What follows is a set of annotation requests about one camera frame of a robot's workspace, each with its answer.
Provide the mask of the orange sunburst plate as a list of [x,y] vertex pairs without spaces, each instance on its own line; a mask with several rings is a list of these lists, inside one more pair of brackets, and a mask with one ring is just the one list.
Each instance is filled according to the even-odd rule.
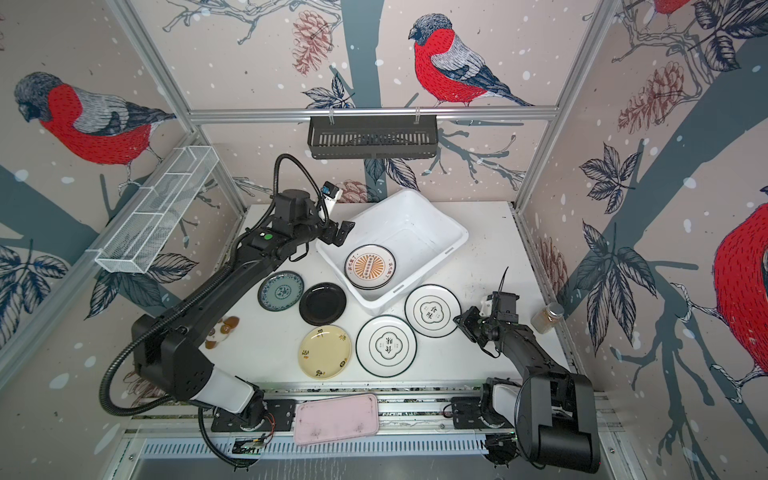
[[346,278],[365,280],[392,279],[396,271],[396,259],[387,248],[377,244],[362,245],[353,250],[344,262]]
[[347,280],[358,290],[377,290],[386,286],[390,279],[365,280],[360,278],[348,277]]

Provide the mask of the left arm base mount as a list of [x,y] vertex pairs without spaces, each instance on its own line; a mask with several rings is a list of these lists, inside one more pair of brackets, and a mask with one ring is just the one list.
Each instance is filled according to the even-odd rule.
[[243,413],[234,414],[215,408],[211,430],[215,433],[290,432],[292,430],[297,401],[292,398],[258,397],[259,403]]

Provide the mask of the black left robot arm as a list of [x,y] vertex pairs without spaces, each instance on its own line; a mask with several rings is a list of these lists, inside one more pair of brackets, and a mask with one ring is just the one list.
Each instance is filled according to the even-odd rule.
[[354,225],[331,220],[342,191],[325,183],[317,201],[308,192],[277,194],[263,221],[243,233],[227,262],[177,306],[132,327],[136,373],[172,399],[217,407],[240,416],[260,416],[263,395],[206,356],[202,345],[227,312],[254,286],[315,240],[340,246]]

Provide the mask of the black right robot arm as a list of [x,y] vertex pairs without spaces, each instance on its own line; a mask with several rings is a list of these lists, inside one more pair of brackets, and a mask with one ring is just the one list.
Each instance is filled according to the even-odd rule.
[[601,450],[594,390],[590,380],[558,364],[519,322],[514,293],[492,292],[484,315],[472,306],[453,318],[458,329],[485,354],[509,359],[521,381],[490,377],[483,385],[481,416],[489,425],[509,423],[520,455],[536,467],[560,467],[594,474]]

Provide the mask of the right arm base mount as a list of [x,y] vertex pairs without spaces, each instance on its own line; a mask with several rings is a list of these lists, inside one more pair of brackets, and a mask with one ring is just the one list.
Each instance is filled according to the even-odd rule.
[[479,392],[454,396],[450,418],[455,429],[506,429],[515,426],[515,405],[521,384],[509,379],[488,377]]

